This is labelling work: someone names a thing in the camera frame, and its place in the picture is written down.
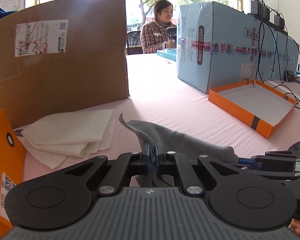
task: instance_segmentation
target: teal box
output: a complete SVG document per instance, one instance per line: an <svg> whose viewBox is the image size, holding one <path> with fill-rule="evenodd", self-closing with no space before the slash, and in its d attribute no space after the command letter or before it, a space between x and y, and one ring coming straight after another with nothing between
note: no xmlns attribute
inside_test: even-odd
<svg viewBox="0 0 300 240"><path fill-rule="evenodd" d="M167 59L177 61L177 50L176 49L162 49L157 50L157 55L165 57Z"/></svg>
<svg viewBox="0 0 300 240"><path fill-rule="evenodd" d="M279 72L275 42L268 25L264 24L264 30L261 26L259 31L259 20L217 2L182 5L177 11L179 79L204 93L215 87L255 79L258 45L260 41L261 46L263 33L260 75L263 81L284 78L287 36L271 28L278 40ZM287 69L295 71L298 48L292 42L288 40Z"/></svg>

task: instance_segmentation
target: human hand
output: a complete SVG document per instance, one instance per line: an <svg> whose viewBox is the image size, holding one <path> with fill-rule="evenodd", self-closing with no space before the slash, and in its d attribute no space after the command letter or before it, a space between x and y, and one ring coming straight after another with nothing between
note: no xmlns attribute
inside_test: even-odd
<svg viewBox="0 0 300 240"><path fill-rule="evenodd" d="M289 228L300 237L300 220L292 219Z"/></svg>
<svg viewBox="0 0 300 240"><path fill-rule="evenodd" d="M169 40L168 43L167 43L167 48L176 48L177 45L176 43L173 41L173 40Z"/></svg>

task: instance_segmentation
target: gray ribbed panel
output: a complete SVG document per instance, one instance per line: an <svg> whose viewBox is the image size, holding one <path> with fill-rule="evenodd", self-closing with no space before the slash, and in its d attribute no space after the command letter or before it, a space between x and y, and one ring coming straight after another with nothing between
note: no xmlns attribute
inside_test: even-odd
<svg viewBox="0 0 300 240"><path fill-rule="evenodd" d="M13 228L4 240L298 240L288 228L252 233L218 220L200 198L178 188L125 187L101 198L78 223L51 232Z"/></svg>

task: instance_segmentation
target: orange box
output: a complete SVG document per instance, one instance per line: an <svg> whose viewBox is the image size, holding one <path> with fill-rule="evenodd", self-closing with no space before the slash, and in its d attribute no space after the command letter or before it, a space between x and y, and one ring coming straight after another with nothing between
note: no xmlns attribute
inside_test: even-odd
<svg viewBox="0 0 300 240"><path fill-rule="evenodd" d="M266 138L277 130L297 103L258 80L211 89L209 101Z"/></svg>
<svg viewBox="0 0 300 240"><path fill-rule="evenodd" d="M22 182L25 148L17 139L3 110L0 110L0 238L12 228L4 209L4 198Z"/></svg>

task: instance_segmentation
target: woman's hair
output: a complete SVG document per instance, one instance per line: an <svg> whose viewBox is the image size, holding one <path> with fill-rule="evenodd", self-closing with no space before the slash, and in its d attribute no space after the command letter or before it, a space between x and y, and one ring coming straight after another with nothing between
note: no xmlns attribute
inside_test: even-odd
<svg viewBox="0 0 300 240"><path fill-rule="evenodd" d="M160 15L162 13L163 9L169 7L170 5L172 6L172 9L173 9L173 5L169 1L167 1L167 0L157 1L153 7L154 17L157 16L157 13Z"/></svg>

